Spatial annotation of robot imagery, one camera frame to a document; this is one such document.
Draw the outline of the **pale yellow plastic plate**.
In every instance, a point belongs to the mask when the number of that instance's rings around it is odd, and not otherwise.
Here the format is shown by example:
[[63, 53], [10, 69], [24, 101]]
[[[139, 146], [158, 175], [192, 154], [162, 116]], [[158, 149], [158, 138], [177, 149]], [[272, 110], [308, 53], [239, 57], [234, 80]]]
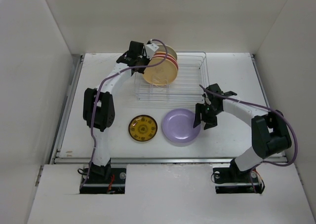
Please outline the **pale yellow plastic plate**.
[[178, 67], [165, 59], [161, 64], [154, 67], [146, 67], [143, 79], [153, 85], [164, 86], [171, 84], [178, 75]]

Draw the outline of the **small yellow patterned plate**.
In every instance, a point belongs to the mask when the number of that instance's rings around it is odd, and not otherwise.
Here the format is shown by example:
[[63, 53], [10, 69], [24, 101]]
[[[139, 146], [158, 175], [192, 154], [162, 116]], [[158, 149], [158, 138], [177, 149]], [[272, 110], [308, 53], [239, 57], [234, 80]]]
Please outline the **small yellow patterned plate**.
[[132, 139], [138, 142], [150, 141], [158, 131], [156, 120], [149, 115], [138, 115], [128, 125], [128, 132]]

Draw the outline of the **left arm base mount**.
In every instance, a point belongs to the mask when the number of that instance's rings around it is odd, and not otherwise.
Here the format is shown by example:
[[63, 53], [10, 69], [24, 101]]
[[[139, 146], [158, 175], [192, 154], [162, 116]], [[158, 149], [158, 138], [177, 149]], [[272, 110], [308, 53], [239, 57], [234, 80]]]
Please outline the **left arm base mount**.
[[85, 181], [88, 168], [79, 168], [81, 175], [80, 194], [125, 194], [126, 168], [110, 168], [105, 176], [90, 171]]

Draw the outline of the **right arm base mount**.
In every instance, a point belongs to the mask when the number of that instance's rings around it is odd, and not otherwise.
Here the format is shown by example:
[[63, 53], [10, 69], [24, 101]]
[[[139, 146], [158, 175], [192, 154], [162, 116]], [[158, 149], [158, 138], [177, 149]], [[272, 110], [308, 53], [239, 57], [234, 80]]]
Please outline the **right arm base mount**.
[[262, 194], [266, 187], [256, 169], [237, 173], [231, 167], [213, 167], [211, 179], [217, 194]]

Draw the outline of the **cream white plastic plate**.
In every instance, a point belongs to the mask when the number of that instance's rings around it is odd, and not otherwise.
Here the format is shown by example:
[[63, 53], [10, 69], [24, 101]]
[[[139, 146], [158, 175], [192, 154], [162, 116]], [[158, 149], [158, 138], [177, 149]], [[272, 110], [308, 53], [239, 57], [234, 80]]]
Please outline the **cream white plastic plate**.
[[158, 51], [164, 51], [171, 54], [177, 54], [176, 51], [172, 47], [168, 45], [163, 46], [162, 44], [158, 44]]

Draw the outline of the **purple plastic plate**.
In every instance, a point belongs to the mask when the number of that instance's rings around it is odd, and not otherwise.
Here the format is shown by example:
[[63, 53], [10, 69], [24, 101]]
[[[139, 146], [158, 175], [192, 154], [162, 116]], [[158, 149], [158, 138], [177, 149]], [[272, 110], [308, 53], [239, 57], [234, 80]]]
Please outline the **purple plastic plate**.
[[199, 135], [201, 125], [193, 127], [195, 114], [188, 109], [173, 109], [162, 119], [164, 136], [176, 147], [189, 146]]

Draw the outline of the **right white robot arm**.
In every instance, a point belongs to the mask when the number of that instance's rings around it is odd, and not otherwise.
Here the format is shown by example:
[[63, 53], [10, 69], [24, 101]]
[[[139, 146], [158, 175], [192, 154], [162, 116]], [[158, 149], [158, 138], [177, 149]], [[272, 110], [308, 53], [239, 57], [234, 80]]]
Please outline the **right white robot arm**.
[[204, 102], [197, 103], [193, 127], [218, 125], [217, 116], [229, 113], [251, 129], [251, 147], [231, 160], [224, 172], [229, 183], [251, 182], [251, 173], [267, 158], [297, 145], [297, 139], [283, 114], [266, 106], [240, 100], [233, 91], [223, 92], [218, 84], [203, 88]]

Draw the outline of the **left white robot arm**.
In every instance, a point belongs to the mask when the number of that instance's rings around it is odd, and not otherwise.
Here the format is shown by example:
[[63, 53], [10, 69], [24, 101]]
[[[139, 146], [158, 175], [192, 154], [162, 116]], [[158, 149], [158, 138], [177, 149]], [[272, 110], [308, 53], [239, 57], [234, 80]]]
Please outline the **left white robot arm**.
[[88, 173], [100, 183], [110, 178], [110, 154], [102, 144], [102, 133], [115, 119], [114, 94], [135, 73], [143, 73], [158, 46], [152, 41], [146, 44], [131, 41], [129, 49], [116, 60], [110, 74], [95, 88], [84, 92], [83, 119], [90, 128], [94, 145]]

